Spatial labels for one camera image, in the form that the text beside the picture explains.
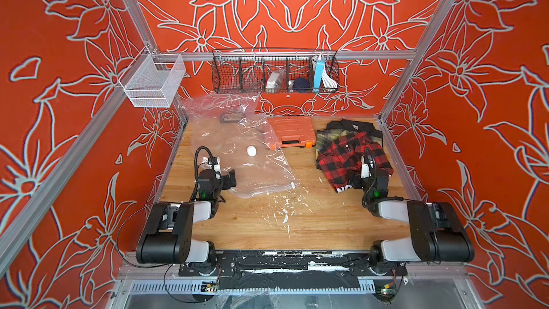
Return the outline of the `red black plaid shirt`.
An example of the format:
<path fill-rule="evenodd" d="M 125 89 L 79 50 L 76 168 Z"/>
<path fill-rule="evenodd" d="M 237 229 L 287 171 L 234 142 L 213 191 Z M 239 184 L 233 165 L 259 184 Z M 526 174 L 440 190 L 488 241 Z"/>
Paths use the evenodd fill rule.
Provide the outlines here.
<path fill-rule="evenodd" d="M 393 167 L 382 146 L 366 132 L 337 138 L 326 151 L 319 152 L 317 169 L 324 173 L 333 190 L 341 193 L 353 187 L 352 176 L 361 176 L 370 156 L 382 175 L 393 175 Z"/>

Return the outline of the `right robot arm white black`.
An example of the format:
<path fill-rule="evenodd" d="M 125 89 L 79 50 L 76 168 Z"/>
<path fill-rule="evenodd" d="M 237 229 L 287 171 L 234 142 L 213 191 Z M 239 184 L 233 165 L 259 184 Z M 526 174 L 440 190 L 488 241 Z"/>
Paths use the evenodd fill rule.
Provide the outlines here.
<path fill-rule="evenodd" d="M 363 190 L 362 206 L 385 220 L 407 224 L 410 236 L 396 240 L 376 240 L 368 263 L 385 266 L 397 263 L 468 263 L 475 248 L 454 207 L 447 202 L 424 202 L 388 194 L 389 174 L 381 169 L 373 150 L 361 158 L 361 179 L 355 187 Z"/>

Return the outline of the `clear plastic vacuum bag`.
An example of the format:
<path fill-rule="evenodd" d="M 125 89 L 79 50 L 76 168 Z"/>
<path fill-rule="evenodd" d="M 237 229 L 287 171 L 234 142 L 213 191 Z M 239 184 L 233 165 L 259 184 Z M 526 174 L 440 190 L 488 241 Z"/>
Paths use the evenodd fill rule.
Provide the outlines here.
<path fill-rule="evenodd" d="M 222 173 L 234 170 L 240 198 L 295 190 L 300 183 L 281 148 L 272 149 L 273 133 L 264 113 L 257 113 L 258 94 L 206 94 L 184 103 L 192 123 L 191 151 L 208 147 L 220 159 Z M 241 114 L 238 123 L 223 124 L 222 113 Z"/>

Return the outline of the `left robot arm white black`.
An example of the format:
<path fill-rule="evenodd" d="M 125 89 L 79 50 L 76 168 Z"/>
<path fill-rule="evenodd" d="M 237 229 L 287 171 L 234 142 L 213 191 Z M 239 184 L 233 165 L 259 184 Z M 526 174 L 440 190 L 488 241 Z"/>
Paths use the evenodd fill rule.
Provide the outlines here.
<path fill-rule="evenodd" d="M 235 171 L 222 173 L 220 159 L 208 147 L 194 153 L 194 189 L 185 203 L 153 204 L 136 249 L 140 264 L 216 266 L 214 243 L 194 240 L 194 224 L 213 219 L 224 203 L 222 191 L 237 185 Z"/>

